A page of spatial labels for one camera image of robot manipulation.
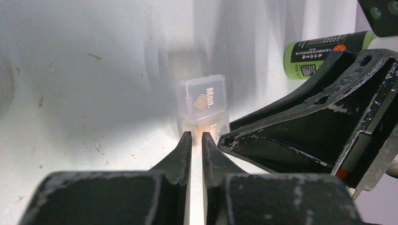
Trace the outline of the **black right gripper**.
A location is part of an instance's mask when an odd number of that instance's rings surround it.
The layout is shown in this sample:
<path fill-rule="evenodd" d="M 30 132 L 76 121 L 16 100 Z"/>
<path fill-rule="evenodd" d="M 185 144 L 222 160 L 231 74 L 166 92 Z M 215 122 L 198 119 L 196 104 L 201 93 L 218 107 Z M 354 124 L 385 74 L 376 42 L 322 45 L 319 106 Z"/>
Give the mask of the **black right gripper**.
<path fill-rule="evenodd" d="M 277 173 L 331 173 L 352 199 L 398 178 L 398 54 L 357 53 L 323 92 L 222 135 L 218 148 Z"/>

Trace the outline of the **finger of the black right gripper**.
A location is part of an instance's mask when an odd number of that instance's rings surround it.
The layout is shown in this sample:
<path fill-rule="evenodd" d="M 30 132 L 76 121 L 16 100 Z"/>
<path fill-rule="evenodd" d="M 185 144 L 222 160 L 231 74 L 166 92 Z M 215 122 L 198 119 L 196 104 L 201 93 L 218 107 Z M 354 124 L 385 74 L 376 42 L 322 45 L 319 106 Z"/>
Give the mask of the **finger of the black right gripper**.
<path fill-rule="evenodd" d="M 323 92 L 356 60 L 357 53 L 336 51 L 330 53 L 320 68 L 307 81 L 287 96 L 230 123 L 231 131 L 291 109 L 308 98 Z"/>

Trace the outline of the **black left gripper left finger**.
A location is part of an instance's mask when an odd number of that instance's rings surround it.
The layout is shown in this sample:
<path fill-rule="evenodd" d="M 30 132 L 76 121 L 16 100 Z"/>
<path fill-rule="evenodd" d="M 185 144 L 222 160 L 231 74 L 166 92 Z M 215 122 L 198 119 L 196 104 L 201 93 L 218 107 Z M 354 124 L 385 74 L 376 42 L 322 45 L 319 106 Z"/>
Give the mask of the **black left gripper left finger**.
<path fill-rule="evenodd" d="M 184 225 L 192 136 L 147 171 L 60 171 L 38 185 L 22 225 Z"/>

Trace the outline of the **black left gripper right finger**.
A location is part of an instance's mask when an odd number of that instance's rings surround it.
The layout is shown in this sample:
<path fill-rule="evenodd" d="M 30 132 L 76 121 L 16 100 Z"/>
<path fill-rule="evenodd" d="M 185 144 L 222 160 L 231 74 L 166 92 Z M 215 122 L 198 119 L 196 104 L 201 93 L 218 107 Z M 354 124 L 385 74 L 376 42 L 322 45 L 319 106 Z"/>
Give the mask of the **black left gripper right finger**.
<path fill-rule="evenodd" d="M 202 135 L 208 225 L 361 225 L 344 184 L 314 173 L 249 174 Z"/>

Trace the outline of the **green pill bottle black label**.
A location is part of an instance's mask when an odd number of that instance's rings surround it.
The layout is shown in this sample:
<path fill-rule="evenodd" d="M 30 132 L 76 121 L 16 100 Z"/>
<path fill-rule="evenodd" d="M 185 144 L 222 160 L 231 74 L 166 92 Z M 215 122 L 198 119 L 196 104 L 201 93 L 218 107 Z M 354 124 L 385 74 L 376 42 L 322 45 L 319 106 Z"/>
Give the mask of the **green pill bottle black label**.
<path fill-rule="evenodd" d="M 335 51 L 360 52 L 376 39 L 373 31 L 361 31 L 291 43 L 284 52 L 283 66 L 290 79 L 309 79 L 327 56 Z"/>

